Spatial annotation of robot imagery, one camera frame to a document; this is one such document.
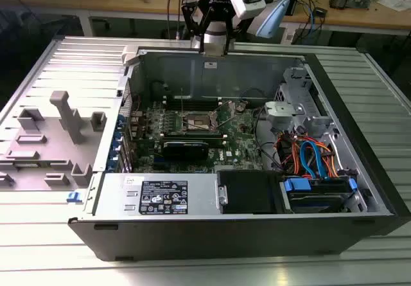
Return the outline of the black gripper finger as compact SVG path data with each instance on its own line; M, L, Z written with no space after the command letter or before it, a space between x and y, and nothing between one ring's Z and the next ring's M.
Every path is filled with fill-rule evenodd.
M194 20L194 14L200 11L200 22ZM204 52L204 35L209 26L209 0L182 0L181 12L191 37L199 38L199 53Z
M225 21L225 44L223 47L223 55L226 55L228 54L231 39L234 35L232 20L236 17L236 12L233 8L223 8L222 15Z

